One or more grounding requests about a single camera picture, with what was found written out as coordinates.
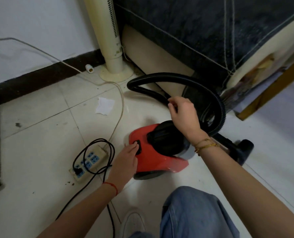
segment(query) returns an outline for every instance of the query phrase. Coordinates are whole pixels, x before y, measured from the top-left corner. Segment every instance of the paper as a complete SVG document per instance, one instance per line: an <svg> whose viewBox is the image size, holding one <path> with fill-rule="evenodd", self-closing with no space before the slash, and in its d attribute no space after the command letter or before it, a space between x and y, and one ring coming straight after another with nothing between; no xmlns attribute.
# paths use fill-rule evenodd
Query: paper
<svg viewBox="0 0 294 238"><path fill-rule="evenodd" d="M114 107L115 100L107 98L98 98L98 106L96 108L96 114L109 115Z"/></svg>

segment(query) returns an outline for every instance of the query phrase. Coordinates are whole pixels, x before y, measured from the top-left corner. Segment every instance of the beige power strip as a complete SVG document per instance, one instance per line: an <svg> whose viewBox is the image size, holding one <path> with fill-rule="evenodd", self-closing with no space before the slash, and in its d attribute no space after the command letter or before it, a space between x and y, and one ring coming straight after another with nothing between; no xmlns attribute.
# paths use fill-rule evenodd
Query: beige power strip
<svg viewBox="0 0 294 238"><path fill-rule="evenodd" d="M96 145L92 151L85 156L85 164L83 163L83 156L81 156L82 159L80 162L75 163L75 168L82 169L80 174L77 175L73 168L69 169L69 171L76 181L82 182L89 175L93 175L85 169L85 165L90 171L96 172L96 169L106 159L106 157L107 153L101 147Z"/></svg>

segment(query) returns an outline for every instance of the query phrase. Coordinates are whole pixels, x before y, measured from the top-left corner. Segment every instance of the red vacuum cleaner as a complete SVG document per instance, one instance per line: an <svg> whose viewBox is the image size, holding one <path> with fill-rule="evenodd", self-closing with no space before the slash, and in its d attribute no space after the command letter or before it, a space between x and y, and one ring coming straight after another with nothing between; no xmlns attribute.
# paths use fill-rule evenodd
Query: red vacuum cleaner
<svg viewBox="0 0 294 238"><path fill-rule="evenodd" d="M140 85L154 82L174 82L191 86L202 92L210 100L210 112L201 114L201 128L228 151L229 155L240 165L243 165L254 148L249 140L242 140L234 144L231 140L218 133L225 122L225 108L220 96L209 85L185 75L174 73L155 73L144 75L130 80L127 87L131 91L149 95L165 105L168 105L167 93L165 96ZM161 124L152 124L134 130L129 135L129 144L135 141L139 144L136 153L138 159L137 172L134 179L145 180L162 175L165 172L180 172L189 165L188 160L195 154L195 148L174 126L171 120Z"/></svg>

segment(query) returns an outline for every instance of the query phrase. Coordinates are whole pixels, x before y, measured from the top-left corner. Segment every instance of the dark baseboard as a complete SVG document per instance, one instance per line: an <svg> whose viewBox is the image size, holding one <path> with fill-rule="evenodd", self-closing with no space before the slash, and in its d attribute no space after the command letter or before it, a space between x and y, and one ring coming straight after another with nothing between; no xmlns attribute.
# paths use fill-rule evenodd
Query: dark baseboard
<svg viewBox="0 0 294 238"><path fill-rule="evenodd" d="M93 67L104 64L105 60L101 50L81 54L74 58L64 60L67 64L85 71L85 65ZM74 69L58 62L51 66L24 74L20 77L0 83L0 104L6 103L40 88L44 88L65 78L78 74Z"/></svg>

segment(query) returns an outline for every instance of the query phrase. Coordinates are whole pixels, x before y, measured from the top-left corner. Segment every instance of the shoe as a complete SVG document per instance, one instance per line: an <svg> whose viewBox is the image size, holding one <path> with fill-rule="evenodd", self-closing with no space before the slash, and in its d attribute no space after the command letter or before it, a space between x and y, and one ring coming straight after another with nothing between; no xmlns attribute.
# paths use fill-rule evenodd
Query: shoe
<svg viewBox="0 0 294 238"><path fill-rule="evenodd" d="M121 223L121 231L119 238L128 238L133 233L140 231L146 232L145 219L143 213L139 209L132 209L126 215Z"/></svg>

